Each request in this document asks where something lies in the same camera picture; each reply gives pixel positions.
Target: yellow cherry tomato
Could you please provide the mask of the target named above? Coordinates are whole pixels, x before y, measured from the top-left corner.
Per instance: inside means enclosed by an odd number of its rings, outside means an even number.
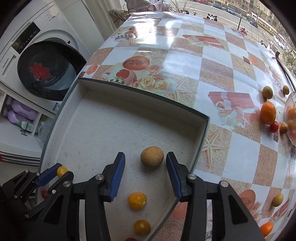
[[[147,203],[147,197],[144,193],[135,192],[128,197],[128,204],[134,210],[141,210]]]
[[[148,234],[151,231],[151,226],[146,220],[138,220],[134,227],[134,231],[138,235]]]
[[[66,172],[68,171],[68,169],[66,167],[59,167],[57,169],[57,176],[61,177],[62,175],[64,175]]]

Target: white car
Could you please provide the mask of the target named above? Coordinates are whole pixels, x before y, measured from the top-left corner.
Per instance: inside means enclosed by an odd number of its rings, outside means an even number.
[[[273,42],[269,42],[269,44],[267,45],[267,48],[266,49],[269,52],[271,52],[273,55],[276,55],[276,52],[278,51]]]
[[[276,43],[282,48],[282,49],[285,49],[286,46],[285,44],[277,37],[274,35],[274,40],[276,41]]]

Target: red flower decal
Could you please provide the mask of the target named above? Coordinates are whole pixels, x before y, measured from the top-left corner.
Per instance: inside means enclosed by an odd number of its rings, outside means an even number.
[[[39,63],[34,63],[34,67],[31,66],[30,70],[36,80],[44,82],[47,78],[51,77],[49,68],[44,68]]]

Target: washing machine door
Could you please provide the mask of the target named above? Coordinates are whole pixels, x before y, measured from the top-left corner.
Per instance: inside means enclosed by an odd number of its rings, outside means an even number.
[[[62,40],[44,40],[23,51],[17,73],[32,94],[62,101],[85,64],[84,57]]]

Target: washing machine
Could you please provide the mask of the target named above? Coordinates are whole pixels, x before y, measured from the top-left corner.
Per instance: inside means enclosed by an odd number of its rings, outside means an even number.
[[[0,38],[0,81],[56,114],[90,57],[54,1],[32,0]]]

